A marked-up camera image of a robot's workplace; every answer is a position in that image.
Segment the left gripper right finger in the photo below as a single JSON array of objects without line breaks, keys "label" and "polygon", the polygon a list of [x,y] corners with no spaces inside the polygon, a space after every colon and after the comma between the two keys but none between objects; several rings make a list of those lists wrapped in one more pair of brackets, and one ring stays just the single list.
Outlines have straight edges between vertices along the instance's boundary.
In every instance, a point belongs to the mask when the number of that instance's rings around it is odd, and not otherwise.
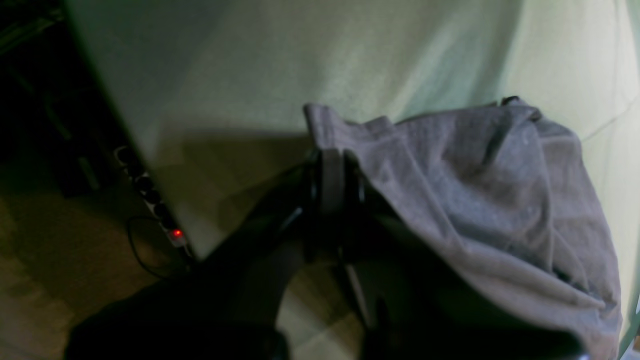
[{"label": "left gripper right finger", "polygon": [[473,289],[342,156],[340,260],[365,324],[363,360],[588,360],[566,330],[531,325]]}]

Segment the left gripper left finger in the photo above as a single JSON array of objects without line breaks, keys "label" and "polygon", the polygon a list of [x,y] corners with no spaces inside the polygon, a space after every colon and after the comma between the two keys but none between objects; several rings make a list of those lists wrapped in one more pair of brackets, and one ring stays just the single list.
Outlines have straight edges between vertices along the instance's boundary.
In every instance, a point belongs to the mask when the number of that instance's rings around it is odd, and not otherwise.
[{"label": "left gripper left finger", "polygon": [[345,262],[346,159],[316,150],[187,275],[151,285],[70,333],[67,360],[287,360],[276,321],[306,265]]}]

